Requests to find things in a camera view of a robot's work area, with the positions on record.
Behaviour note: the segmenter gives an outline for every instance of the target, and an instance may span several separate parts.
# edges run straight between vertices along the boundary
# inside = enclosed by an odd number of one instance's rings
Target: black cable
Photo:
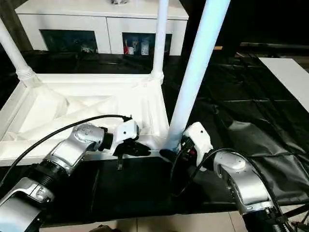
[[[203,166],[205,161],[207,159],[209,159],[213,154],[216,154],[217,152],[224,151],[224,150],[226,150],[226,148],[219,148],[219,149],[213,150],[210,153],[206,154],[206,156],[204,156],[202,162],[195,168],[194,172],[190,175],[187,184],[182,188],[182,190],[178,194],[172,193],[171,195],[173,197],[179,197],[180,195],[182,195],[186,191],[186,189],[189,187],[189,185],[193,182],[195,176],[197,175],[198,171],[201,169],[201,167]],[[174,169],[175,169],[175,166],[176,166],[176,162],[179,159],[179,156],[180,156],[180,153],[177,155],[177,157],[176,157],[176,159],[175,159],[175,161],[173,163],[173,167],[174,168],[172,167],[172,170],[171,170],[170,181],[172,181],[173,172],[174,172]]]
[[[92,120],[95,120],[95,119],[100,119],[100,118],[107,118],[107,117],[118,117],[118,118],[122,118],[124,121],[128,121],[130,120],[131,118],[130,117],[127,117],[127,116],[122,116],[122,115],[100,115],[100,116],[95,116],[95,117],[90,117],[90,118],[87,118],[87,119],[84,119],[84,120],[81,120],[81,121],[78,121],[78,122],[74,122],[72,124],[69,124],[63,128],[60,128],[52,133],[50,133],[49,135],[45,136],[44,138],[40,139],[39,141],[37,141],[35,144],[33,144],[31,147],[29,147],[26,151],[24,151],[14,162],[13,164],[11,165],[11,167],[9,168],[9,170],[6,172],[6,174],[4,175],[3,179],[1,180],[1,183],[0,183],[0,188],[1,186],[4,184],[4,181],[5,179],[8,177],[8,175],[11,173],[12,169],[30,152],[32,151],[34,148],[36,148],[38,145],[40,145],[41,143],[45,142],[46,140],[48,140],[49,138],[53,137],[54,135],[62,132],[62,131],[65,131],[71,127],[75,127],[77,125],[80,125],[82,123],[85,123],[85,122],[89,122],[89,121],[92,121]]]

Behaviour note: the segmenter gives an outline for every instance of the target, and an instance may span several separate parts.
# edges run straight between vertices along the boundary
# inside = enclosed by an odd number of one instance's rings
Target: black tarp
[[[148,58],[117,55],[30,52],[25,57],[38,73],[149,73],[152,64]],[[162,91],[169,120],[186,63],[184,57],[165,59]],[[1,76],[13,72],[10,67]],[[250,156],[281,205],[308,201],[308,112],[258,59],[214,54],[188,124],[195,121],[203,124],[215,148],[231,147]],[[6,169],[0,168],[0,176]],[[27,169],[17,167],[6,189]],[[224,184],[210,171],[199,173],[183,198],[172,199],[169,170],[160,158],[128,159],[121,172],[114,160],[85,162],[57,198],[50,222],[235,210]]]

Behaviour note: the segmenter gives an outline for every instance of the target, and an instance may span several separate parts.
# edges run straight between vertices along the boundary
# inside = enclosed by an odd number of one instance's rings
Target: robotic arm
[[[196,122],[188,127],[183,133],[182,141],[186,142],[181,143],[180,153],[185,153],[185,156],[196,155],[196,165],[201,167],[204,157],[212,152],[210,137],[201,123]],[[219,149],[214,154],[214,172],[225,181],[247,230],[249,232],[287,231],[286,220],[277,212],[268,189],[253,165],[244,156],[229,149]]]
[[[37,232],[44,222],[45,209],[58,193],[65,194],[61,192],[63,184],[87,151],[108,149],[112,155],[119,145],[135,141],[138,136],[139,128],[133,119],[122,123],[114,133],[90,123],[74,127],[67,139],[0,200],[0,232]]]

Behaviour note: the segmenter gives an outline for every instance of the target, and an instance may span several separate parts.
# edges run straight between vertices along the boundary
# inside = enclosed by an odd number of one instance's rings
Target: cabinet door
[[[151,44],[156,33],[156,24],[156,19],[108,17],[107,26],[111,52],[113,54],[147,54],[142,50],[143,47],[148,47],[148,50],[151,50]],[[172,56],[181,55],[186,24],[186,20],[167,21],[166,49]]]
[[[106,17],[19,14],[35,50],[111,53]]]

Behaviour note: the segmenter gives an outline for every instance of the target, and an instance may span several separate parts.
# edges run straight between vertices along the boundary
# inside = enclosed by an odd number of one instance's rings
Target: wire
[[[210,153],[208,153],[206,156],[204,156],[202,162],[195,168],[195,170],[193,171],[193,173],[190,175],[189,177],[189,180],[187,182],[187,184],[182,188],[182,190],[178,193],[178,194],[174,194],[172,193],[171,195],[173,197],[179,197],[180,195],[182,195],[186,190],[187,188],[189,187],[189,185],[193,182],[195,176],[197,175],[198,171],[201,169],[201,167],[203,166],[203,164],[205,163],[205,161],[207,159],[209,159],[212,155],[216,154],[217,152],[220,152],[220,151],[224,151],[226,150],[227,148],[219,148],[219,149],[216,149],[216,150],[213,150],[211,151]],[[179,159],[180,157],[180,153],[177,155],[174,163],[173,163],[173,166],[172,166],[172,169],[171,169],[171,175],[170,175],[170,181],[172,181],[172,173],[174,172],[174,169],[175,169],[175,166],[176,166],[176,162],[177,160]]]
[[[194,170],[194,172],[191,174],[190,178],[189,178],[189,181],[187,182],[187,184],[183,187],[183,189],[176,195],[176,194],[172,194],[172,196],[174,197],[179,197],[180,195],[182,195],[186,189],[189,187],[189,185],[193,182],[196,174],[198,173],[198,171],[200,170],[200,168],[203,166],[203,164],[205,163],[205,161],[210,158],[212,155],[220,152],[220,151],[226,151],[226,152],[234,152],[234,153],[238,153],[240,155],[242,155],[240,152],[238,152],[237,150],[235,149],[232,149],[232,148],[219,148],[219,149],[216,149],[216,150],[213,150],[212,152],[208,153],[202,160],[202,162],[196,167],[196,169]],[[259,167],[251,160],[251,159],[248,159],[246,158],[246,160],[255,168],[255,170],[257,171],[257,174],[259,175],[259,177],[261,178],[265,188],[267,189],[267,191],[269,192],[269,195],[270,195],[270,198],[271,200],[273,201],[274,203],[274,206],[278,212],[278,214],[280,215],[280,217],[284,217],[282,211],[281,211],[281,208],[279,206],[279,203],[278,203],[278,199],[276,197],[276,195],[274,194],[272,188],[269,186],[269,183],[268,181],[266,180],[265,176],[263,175],[263,173],[261,172],[261,170],[259,169]],[[293,228],[291,227],[291,225],[288,223],[288,222],[285,222],[284,223],[285,227],[288,229],[288,231],[290,232],[294,232]]]
[[[40,145],[41,143],[45,142],[46,140],[48,140],[49,138],[53,137],[54,135],[65,131],[71,127],[75,127],[77,125],[80,125],[82,123],[85,122],[89,122],[95,119],[100,119],[100,118],[107,118],[107,117],[118,117],[118,118],[122,118],[124,121],[130,120],[130,117],[127,116],[122,116],[122,115],[100,115],[100,116],[95,116],[95,117],[90,117],[78,122],[74,122],[72,124],[69,124],[63,128],[60,128],[52,133],[50,133],[49,135],[45,136],[44,138],[40,139],[39,141],[37,141],[35,144],[33,144],[31,147],[29,147],[26,151],[24,151],[14,162],[13,164],[10,166],[9,170],[6,172],[6,174],[4,175],[3,179],[0,182],[0,188],[1,186],[4,184],[5,180],[7,179],[8,175],[12,172],[12,169],[30,152],[32,151],[34,148],[36,148],[38,145]]]

